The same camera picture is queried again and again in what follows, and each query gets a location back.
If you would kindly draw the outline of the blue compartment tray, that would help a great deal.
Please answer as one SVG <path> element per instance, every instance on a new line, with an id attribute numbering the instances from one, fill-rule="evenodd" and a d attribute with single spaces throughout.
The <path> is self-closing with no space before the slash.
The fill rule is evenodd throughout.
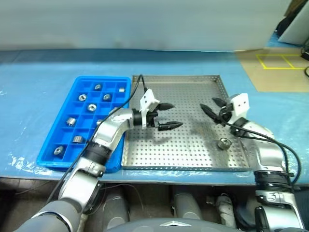
<path id="1" fill-rule="evenodd" d="M 100 91 L 94 87 L 101 84 Z M 79 155 L 86 142 L 92 136 L 98 119 L 104 119 L 109 112 L 121 106 L 130 96 L 131 79 L 119 76 L 80 76 L 77 77 L 64 101 L 60 111 L 42 145 L 37 156 L 37 164 L 56 171 L 65 171 Z M 79 101 L 78 97 L 86 94 L 85 101 Z M 111 94 L 111 101 L 104 101 L 103 96 Z M 87 106 L 95 104 L 95 112 L 89 112 Z M 69 117 L 76 119 L 73 127 L 66 124 Z M 74 136 L 82 136 L 82 144 L 72 142 Z M 64 146 L 64 152 L 60 156 L 54 155 L 58 146 Z"/>

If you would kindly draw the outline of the white board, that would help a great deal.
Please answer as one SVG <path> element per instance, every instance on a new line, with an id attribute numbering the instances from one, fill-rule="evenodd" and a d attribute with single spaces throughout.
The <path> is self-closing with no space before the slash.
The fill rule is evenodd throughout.
<path id="1" fill-rule="evenodd" d="M 281 43 L 304 45 L 309 38 L 309 0 L 279 37 Z"/>

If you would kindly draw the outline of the black bag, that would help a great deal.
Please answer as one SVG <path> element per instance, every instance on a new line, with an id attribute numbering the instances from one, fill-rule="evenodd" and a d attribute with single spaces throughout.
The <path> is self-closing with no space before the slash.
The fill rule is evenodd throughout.
<path id="1" fill-rule="evenodd" d="M 283 32 L 287 29 L 287 27 L 291 24 L 291 22 L 293 21 L 293 19 L 295 18 L 295 16 L 298 13 L 290 13 L 288 16 L 286 16 L 277 26 L 276 30 L 277 30 L 277 35 L 278 37 L 280 37 Z"/>

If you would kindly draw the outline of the metal bearing on tray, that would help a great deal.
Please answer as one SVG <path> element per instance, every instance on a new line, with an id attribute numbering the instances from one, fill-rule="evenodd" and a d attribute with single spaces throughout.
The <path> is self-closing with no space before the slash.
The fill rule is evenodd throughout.
<path id="1" fill-rule="evenodd" d="M 232 142 L 227 138 L 220 138 L 217 142 L 217 146 L 221 150 L 228 150 L 232 145 Z"/>

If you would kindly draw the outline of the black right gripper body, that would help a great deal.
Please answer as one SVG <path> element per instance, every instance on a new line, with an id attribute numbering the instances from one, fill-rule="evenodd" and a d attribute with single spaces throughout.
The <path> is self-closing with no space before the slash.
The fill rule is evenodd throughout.
<path id="1" fill-rule="evenodd" d="M 221 110 L 219 112 L 219 123 L 225 124 L 225 122 L 228 122 L 232 117 L 232 111 L 233 111 L 233 104 L 231 103 L 219 103 L 218 106 L 221 107 Z"/>

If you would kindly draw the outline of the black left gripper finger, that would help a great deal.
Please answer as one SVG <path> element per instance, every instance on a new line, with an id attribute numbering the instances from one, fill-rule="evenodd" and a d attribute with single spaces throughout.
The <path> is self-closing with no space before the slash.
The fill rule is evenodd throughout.
<path id="1" fill-rule="evenodd" d="M 165 111 L 174 108 L 175 106 L 171 103 L 160 103 L 157 105 L 156 109 L 158 111 Z"/>
<path id="2" fill-rule="evenodd" d="M 158 124 L 158 131 L 170 131 L 182 126 L 182 122 L 170 121 L 163 124 Z"/>

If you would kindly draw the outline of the perforated metal tray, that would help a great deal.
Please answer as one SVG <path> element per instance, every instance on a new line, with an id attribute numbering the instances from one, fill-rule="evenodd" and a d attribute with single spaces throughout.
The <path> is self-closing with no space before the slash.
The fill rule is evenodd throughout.
<path id="1" fill-rule="evenodd" d="M 200 108 L 219 107 L 212 98 L 226 100 L 228 93 L 218 75 L 147 75 L 139 85 L 130 107 L 138 109 L 144 87 L 156 99 L 175 107 L 159 112 L 156 120 L 163 124 L 179 121 L 183 125 L 169 131 L 155 128 L 132 129 L 126 132 L 122 167 L 142 170 L 248 171 L 250 166 L 240 141 L 229 128 L 215 124 Z M 228 150 L 217 146 L 220 138 L 232 142 Z"/>

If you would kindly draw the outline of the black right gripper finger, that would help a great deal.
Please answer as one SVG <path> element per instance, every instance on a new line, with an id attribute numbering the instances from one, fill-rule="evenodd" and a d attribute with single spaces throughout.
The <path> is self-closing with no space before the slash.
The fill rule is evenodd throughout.
<path id="1" fill-rule="evenodd" d="M 200 108 L 210 119 L 213 120 L 213 122 L 221 122 L 220 118 L 216 115 L 216 113 L 210 107 L 201 103 Z"/>
<path id="2" fill-rule="evenodd" d="M 220 98 L 214 97 L 214 98 L 212 98 L 212 100 L 213 100 L 214 103 L 215 103 L 217 106 L 219 106 L 219 107 L 224 107 L 224 106 L 227 105 L 227 102 L 224 101 L 224 100 L 222 100 L 222 99 L 220 99 Z"/>

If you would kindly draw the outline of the brown cardboard sheet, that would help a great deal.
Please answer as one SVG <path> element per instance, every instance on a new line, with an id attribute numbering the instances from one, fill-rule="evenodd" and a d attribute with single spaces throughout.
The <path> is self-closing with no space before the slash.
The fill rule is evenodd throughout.
<path id="1" fill-rule="evenodd" d="M 236 52 L 245 72 L 259 92 L 309 93 L 304 70 L 309 61 L 297 47 L 265 47 Z"/>

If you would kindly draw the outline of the grey rounded shape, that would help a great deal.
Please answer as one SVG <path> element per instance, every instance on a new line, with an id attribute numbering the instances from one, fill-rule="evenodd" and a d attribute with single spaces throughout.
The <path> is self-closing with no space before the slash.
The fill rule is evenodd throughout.
<path id="1" fill-rule="evenodd" d="M 129 222 L 128 205 L 121 188 L 112 189 L 103 205 L 103 230 Z"/>
<path id="2" fill-rule="evenodd" d="M 173 190 L 173 210 L 175 218 L 202 220 L 202 213 L 193 195 L 181 188 Z"/>

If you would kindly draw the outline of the grey robot torso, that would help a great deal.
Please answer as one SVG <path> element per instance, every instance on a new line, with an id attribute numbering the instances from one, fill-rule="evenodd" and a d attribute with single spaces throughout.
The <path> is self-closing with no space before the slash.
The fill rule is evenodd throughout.
<path id="1" fill-rule="evenodd" d="M 146 218 L 118 225 L 105 232 L 240 232 L 240 230 L 197 219 Z"/>

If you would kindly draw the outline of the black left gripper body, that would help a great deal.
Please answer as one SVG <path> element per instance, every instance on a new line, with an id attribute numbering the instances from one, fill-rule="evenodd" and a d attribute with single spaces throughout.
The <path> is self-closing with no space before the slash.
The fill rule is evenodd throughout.
<path id="1" fill-rule="evenodd" d="M 158 117 L 158 111 L 154 110 L 152 112 L 148 112 L 146 115 L 146 126 L 148 128 L 158 128 L 159 122 L 156 120 Z"/>

